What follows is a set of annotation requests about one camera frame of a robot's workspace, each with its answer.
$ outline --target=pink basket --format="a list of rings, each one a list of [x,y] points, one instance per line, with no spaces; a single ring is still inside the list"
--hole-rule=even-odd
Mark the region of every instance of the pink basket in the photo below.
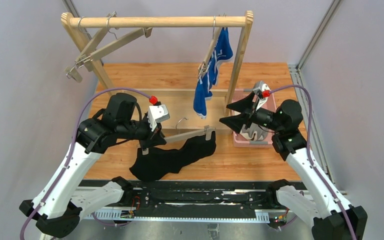
[[[235,89],[233,93],[232,102],[239,101],[245,98],[246,96],[248,96],[250,93],[251,93],[251,90]],[[275,102],[274,93],[272,93],[268,97],[267,102],[264,103],[262,108],[265,108],[272,112],[276,111],[276,102]],[[242,135],[237,134],[236,132],[233,132],[233,146],[238,148],[270,148],[273,143],[272,136],[273,136],[273,133],[269,132],[264,140],[249,141],[246,138],[244,138]]]

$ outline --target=black cloth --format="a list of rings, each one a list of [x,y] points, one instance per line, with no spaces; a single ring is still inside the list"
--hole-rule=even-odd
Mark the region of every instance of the black cloth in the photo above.
[[[130,168],[130,172],[144,182],[160,180],[168,173],[178,174],[184,166],[213,155],[216,132],[211,133],[210,140],[206,140],[205,135],[191,137],[179,150],[150,147],[148,151],[142,155],[142,149],[138,148],[136,162]]]

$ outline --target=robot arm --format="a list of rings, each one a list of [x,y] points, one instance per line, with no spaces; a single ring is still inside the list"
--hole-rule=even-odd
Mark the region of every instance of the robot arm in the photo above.
[[[119,144],[118,139],[139,140],[144,149],[166,144],[161,132],[161,122],[170,118],[166,106],[157,102],[149,106],[143,119],[136,121],[131,120],[136,104],[135,97],[117,93],[110,98],[106,109],[101,109],[99,114],[80,123],[75,145],[70,145],[70,148],[74,147],[74,152],[69,165],[65,166],[64,159],[45,188],[34,199],[21,203],[19,209],[27,217],[36,207],[41,206],[33,219],[37,221],[36,226],[42,233],[63,238],[85,216],[109,204],[131,200],[133,188],[122,177],[116,177],[105,186],[85,195],[75,198],[72,195],[102,154],[109,147]],[[41,202],[62,168],[65,168],[64,174],[50,192],[46,203]]]
[[[221,123],[236,133],[239,133],[243,127],[249,128],[251,124],[275,131],[272,136],[274,149],[300,176],[314,202],[302,196],[284,179],[269,186],[268,198],[274,206],[285,206],[302,219],[311,228],[315,240],[351,239],[344,212],[350,219],[355,235],[362,237],[367,214],[361,206],[353,207],[324,172],[316,172],[316,169],[321,168],[314,159],[311,149],[308,153],[307,141],[298,130],[303,120],[300,104],[288,99],[276,112],[272,112],[261,108],[259,104],[269,95],[267,85],[257,82],[251,94],[226,106],[240,114],[220,119]]]

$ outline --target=wooden rack leg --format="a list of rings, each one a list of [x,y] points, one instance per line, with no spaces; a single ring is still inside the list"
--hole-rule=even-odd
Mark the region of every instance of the wooden rack leg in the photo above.
[[[78,29],[75,27],[71,27],[70,19],[73,18],[71,13],[63,13],[61,15],[61,22],[64,29],[67,31],[68,35],[73,40],[74,44],[77,46],[78,50],[81,52],[89,42],[89,39]],[[114,84],[111,81],[110,77],[104,70],[104,66],[102,66],[100,61],[93,61],[93,72],[98,77],[99,82],[103,85],[105,89],[114,88]]]
[[[251,27],[253,26],[254,16],[252,11],[246,11],[246,24],[240,31],[239,42],[237,44],[236,55],[234,57],[233,69],[230,76],[229,89],[227,90],[226,99],[224,101],[225,106],[232,102],[233,93],[235,92],[236,83],[239,77],[239,71],[241,70],[242,61],[244,60],[245,50],[247,49],[248,39],[250,37]],[[228,116],[229,111],[225,108],[224,115]]]

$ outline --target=metal hook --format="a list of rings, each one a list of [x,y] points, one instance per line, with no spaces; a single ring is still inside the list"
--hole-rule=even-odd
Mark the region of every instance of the metal hook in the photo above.
[[[183,119],[184,120],[189,120],[189,118],[187,118],[187,117],[184,117],[184,118],[182,118],[182,119],[180,119],[178,122],[177,122],[177,124],[176,124],[176,130],[177,130],[177,134],[179,134],[180,133],[180,130],[178,129],[178,125],[179,125],[179,123],[181,122],[181,121],[183,121]]]
[[[89,32],[86,31],[86,28],[84,29],[84,31],[82,31],[82,29],[80,28],[80,21],[81,21],[83,18],[84,18],[84,16],[80,17],[80,19],[78,20],[78,22],[77,22],[77,28],[78,28],[78,30],[79,30],[81,33],[87,34],[87,35],[89,35],[90,37],[92,37],[91,34],[90,34]]]
[[[214,39],[215,30],[216,30],[216,16],[214,16],[214,19],[212,20],[212,39]]]
[[[107,20],[106,20],[106,30],[107,30],[110,34],[114,34],[115,39],[117,39],[117,35],[116,35],[115,32],[110,31],[110,28],[108,27],[108,24],[110,23],[110,18],[112,18],[112,17],[116,17],[116,16],[117,16],[117,12],[114,11],[114,12],[111,14],[111,16],[109,16],[109,17],[107,18]]]

